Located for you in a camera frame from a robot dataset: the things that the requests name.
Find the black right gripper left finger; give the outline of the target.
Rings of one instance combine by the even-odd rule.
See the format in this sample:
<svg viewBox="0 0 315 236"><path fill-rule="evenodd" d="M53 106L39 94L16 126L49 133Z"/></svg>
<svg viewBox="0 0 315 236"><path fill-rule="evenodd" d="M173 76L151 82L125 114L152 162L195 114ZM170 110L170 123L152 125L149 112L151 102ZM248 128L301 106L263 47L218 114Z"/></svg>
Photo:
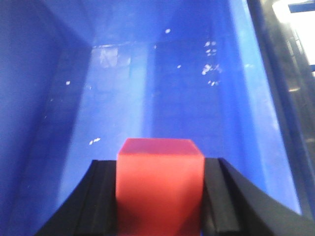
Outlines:
<svg viewBox="0 0 315 236"><path fill-rule="evenodd" d="M93 160L37 236L116 236L116 161Z"/></svg>

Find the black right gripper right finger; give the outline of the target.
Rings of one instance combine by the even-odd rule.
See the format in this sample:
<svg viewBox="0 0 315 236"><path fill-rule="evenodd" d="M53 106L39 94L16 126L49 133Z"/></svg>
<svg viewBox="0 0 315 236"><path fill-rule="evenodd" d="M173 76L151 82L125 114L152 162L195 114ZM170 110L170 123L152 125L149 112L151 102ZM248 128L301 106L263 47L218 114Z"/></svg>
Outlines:
<svg viewBox="0 0 315 236"><path fill-rule="evenodd" d="M315 223L264 193L223 158L206 158L204 236L313 236Z"/></svg>

